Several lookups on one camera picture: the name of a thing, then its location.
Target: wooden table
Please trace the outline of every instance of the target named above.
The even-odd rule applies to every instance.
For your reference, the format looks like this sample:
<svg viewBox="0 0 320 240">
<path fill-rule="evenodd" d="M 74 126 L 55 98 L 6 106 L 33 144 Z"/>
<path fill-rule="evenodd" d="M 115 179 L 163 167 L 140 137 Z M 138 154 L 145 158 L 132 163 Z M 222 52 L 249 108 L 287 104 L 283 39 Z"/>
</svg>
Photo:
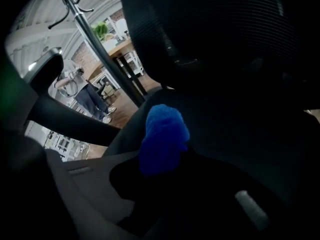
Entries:
<svg viewBox="0 0 320 240">
<path fill-rule="evenodd" d="M 126 41 L 120 43 L 119 45 L 117 45 L 112 50 L 108 51 L 108 54 L 112 58 L 114 63 L 117 65 L 119 70 L 124 74 L 124 76 L 128 77 L 126 72 L 120 66 L 120 64 L 119 64 L 117 59 L 119 59 L 121 61 L 121 63 L 123 64 L 123 67 L 129 73 L 129 75 L 132 77 L 132 79 L 135 82 L 136 86 L 140 89 L 140 91 L 142 92 L 143 95 L 146 95 L 147 94 L 146 90 L 144 89 L 144 87 L 142 86 L 142 84 L 138 80 L 137 76 L 135 75 L 134 71 L 132 70 L 132 68 L 130 67 L 130 65 L 127 63 L 127 61 L 125 59 L 125 55 L 127 53 L 129 53 L 129 52 L 132 52 L 134 49 L 135 48 L 134 48 L 134 46 L 132 44 L 132 41 L 129 38 L 128 40 L 126 40 Z M 96 70 L 100 70 L 103 67 L 104 67 L 103 63 L 101 61 L 98 61 L 90 70 L 86 70 L 84 72 L 83 77 L 85 79 L 89 80 L 91 78 L 92 74 L 94 74 L 94 72 Z"/>
</svg>

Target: blue fuzzy object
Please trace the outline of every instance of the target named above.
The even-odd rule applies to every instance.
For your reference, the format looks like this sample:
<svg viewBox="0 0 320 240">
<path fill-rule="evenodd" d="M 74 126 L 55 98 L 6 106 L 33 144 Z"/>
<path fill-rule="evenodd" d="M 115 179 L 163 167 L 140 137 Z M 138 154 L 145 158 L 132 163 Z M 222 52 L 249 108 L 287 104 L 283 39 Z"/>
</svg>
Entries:
<svg viewBox="0 0 320 240">
<path fill-rule="evenodd" d="M 146 118 L 145 137 L 139 151 L 139 167 L 145 177 L 172 172 L 187 150 L 190 134 L 178 110 L 164 104 L 153 106 Z"/>
</svg>

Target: white sneaker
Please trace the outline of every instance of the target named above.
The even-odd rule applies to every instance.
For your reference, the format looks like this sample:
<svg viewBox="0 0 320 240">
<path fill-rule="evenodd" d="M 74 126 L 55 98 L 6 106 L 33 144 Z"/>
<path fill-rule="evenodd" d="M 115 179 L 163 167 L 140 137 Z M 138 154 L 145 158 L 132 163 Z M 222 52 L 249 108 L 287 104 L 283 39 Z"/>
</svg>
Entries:
<svg viewBox="0 0 320 240">
<path fill-rule="evenodd" d="M 105 116 L 105 117 L 102 119 L 102 122 L 105 123 L 105 124 L 109 124 L 109 123 L 111 122 L 111 117 Z"/>
<path fill-rule="evenodd" d="M 108 114 L 107 114 L 107 115 L 110 115 L 111 113 L 115 112 L 116 109 L 117 109 L 117 108 L 116 108 L 115 106 L 109 107 L 109 108 L 108 108 Z"/>
</svg>

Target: gray t-shirt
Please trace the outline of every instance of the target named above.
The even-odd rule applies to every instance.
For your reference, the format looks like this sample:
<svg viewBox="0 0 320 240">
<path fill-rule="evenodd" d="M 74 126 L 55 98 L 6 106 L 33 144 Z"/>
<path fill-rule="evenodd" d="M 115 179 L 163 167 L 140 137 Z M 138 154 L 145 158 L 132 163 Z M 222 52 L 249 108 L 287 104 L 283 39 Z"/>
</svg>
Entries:
<svg viewBox="0 0 320 240">
<path fill-rule="evenodd" d="M 65 59 L 63 64 L 63 70 L 57 81 L 67 78 L 70 72 L 76 70 L 77 65 L 71 59 Z M 72 81 L 59 89 L 61 92 L 65 92 L 66 96 L 75 97 L 87 84 L 88 82 L 81 75 L 77 74 Z"/>
</svg>

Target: person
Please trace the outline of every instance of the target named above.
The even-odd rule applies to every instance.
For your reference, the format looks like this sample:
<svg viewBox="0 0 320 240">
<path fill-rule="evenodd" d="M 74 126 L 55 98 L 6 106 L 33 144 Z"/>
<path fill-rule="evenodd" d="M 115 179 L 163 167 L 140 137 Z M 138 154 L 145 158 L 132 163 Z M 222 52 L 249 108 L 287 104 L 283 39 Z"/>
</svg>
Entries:
<svg viewBox="0 0 320 240">
<path fill-rule="evenodd" d="M 63 63 L 63 70 L 53 86 L 65 97 L 74 97 L 97 120 L 105 124 L 110 123 L 109 115 L 116 110 L 116 107 L 108 107 L 95 89 L 82 77 L 81 67 L 70 59 L 64 60 Z"/>
</svg>

